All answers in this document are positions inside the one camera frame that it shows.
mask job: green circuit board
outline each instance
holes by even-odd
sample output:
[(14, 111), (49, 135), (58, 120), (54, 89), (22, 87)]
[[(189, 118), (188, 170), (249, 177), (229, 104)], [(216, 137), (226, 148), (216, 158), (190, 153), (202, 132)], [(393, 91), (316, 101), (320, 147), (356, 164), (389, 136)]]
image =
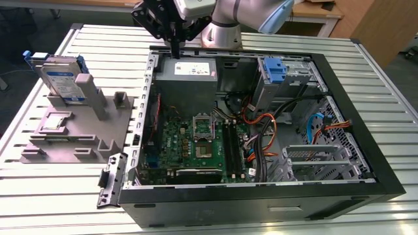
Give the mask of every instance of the green circuit board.
[[(222, 171), (224, 183), (249, 182), (247, 176), (236, 176), (233, 179), (225, 174), (224, 146), (221, 122), (213, 123), (214, 138), (210, 141), (193, 141), (192, 121), (168, 121), (162, 126), (161, 152), (154, 158), (158, 169), (169, 168), (216, 168)], [(196, 132), (209, 133), (208, 123), (196, 122)], [(236, 133), (244, 136), (247, 127), (236, 125)]]

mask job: metal bracket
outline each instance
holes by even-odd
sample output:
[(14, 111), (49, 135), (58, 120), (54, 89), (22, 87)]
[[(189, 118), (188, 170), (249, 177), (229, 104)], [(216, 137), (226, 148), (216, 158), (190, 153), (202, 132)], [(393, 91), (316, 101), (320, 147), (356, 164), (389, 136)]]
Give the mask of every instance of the metal bracket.
[(112, 155), (109, 157), (105, 170), (101, 170), (97, 184), (101, 187), (97, 200), (97, 209), (120, 207), (117, 201), (121, 188), (125, 160), (125, 153), (117, 153)]

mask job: blue cable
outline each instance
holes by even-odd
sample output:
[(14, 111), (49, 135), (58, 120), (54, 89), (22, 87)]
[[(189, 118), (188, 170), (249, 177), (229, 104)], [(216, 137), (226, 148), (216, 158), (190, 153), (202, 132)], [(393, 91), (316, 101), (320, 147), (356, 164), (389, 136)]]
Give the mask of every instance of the blue cable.
[(308, 144), (312, 143), (312, 138), (313, 138), (312, 137), (312, 129), (311, 129), (313, 117), (319, 117), (320, 119), (323, 119), (324, 115), (321, 113), (315, 113), (315, 114), (312, 114), (312, 116), (308, 117), (307, 125), (305, 125), (305, 136), (307, 136)]

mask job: drive sticker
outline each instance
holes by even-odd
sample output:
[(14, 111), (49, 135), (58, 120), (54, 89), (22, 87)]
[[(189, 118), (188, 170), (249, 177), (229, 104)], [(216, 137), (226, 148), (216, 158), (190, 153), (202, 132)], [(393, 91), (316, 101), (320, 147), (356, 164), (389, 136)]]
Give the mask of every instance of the drive sticker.
[(176, 62), (174, 75), (209, 75), (209, 64), (194, 62)]
[(46, 72), (49, 81), (57, 93), (66, 101), (82, 101), (85, 96), (74, 83), (74, 76), (70, 72)]

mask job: desk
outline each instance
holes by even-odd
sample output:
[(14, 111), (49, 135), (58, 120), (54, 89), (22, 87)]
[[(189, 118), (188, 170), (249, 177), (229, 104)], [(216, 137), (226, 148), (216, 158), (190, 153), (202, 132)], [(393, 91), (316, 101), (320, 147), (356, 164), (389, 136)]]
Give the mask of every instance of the desk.
[[(357, 109), (405, 194), (333, 220), (141, 229), (122, 209), (96, 209), (104, 164), (21, 164), (19, 153), (46, 111), (41, 80), (0, 139), (0, 229), (14, 234), (413, 234), (418, 231), (418, 115), (361, 45), (348, 39), (242, 33), (244, 49), (321, 53)], [(140, 97), (149, 45), (144, 29), (84, 25), (70, 29), (56, 51), (85, 59), (105, 94)], [(196, 38), (186, 46), (198, 47)], [(126, 134), (125, 143), (133, 136)]]
[[(46, 8), (62, 10), (85, 10), (105, 12), (130, 12), (138, 0), (0, 0), (0, 6)], [(320, 4), (303, 2), (293, 6), (293, 17), (287, 21), (323, 24), (317, 37), (328, 37), (343, 14), (336, 7), (331, 11)]]
[(320, 7), (320, 3), (312, 3), (308, 1), (293, 5), (292, 21), (323, 24), (317, 33), (317, 37), (328, 37), (337, 20), (343, 18), (343, 13), (336, 8), (336, 6), (333, 6), (331, 11), (321, 9)]

